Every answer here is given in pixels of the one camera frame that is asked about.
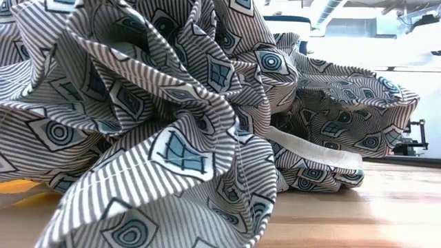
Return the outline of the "grey patterned hospital gown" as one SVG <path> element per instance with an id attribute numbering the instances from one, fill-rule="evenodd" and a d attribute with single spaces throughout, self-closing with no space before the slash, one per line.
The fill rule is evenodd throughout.
<path id="1" fill-rule="evenodd" d="M 0 183 L 35 248 L 252 248 L 276 195 L 359 187 L 419 96 L 302 54 L 253 0 L 0 0 Z"/>

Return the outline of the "navy fabric storage bin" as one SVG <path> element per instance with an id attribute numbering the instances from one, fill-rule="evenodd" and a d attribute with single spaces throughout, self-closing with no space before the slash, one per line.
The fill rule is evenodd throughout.
<path id="1" fill-rule="evenodd" d="M 292 32 L 300 36 L 300 53 L 307 55 L 311 21 L 307 17 L 290 15 L 271 15 L 263 17 L 273 34 Z"/>

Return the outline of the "silver ceiling duct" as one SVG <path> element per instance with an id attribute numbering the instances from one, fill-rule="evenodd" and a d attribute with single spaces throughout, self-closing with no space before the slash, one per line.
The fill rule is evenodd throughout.
<path id="1" fill-rule="evenodd" d="M 348 0 L 320 0 L 318 2 L 318 16 L 315 22 L 315 29 L 325 29 L 332 20 L 335 11 L 341 9 Z"/>

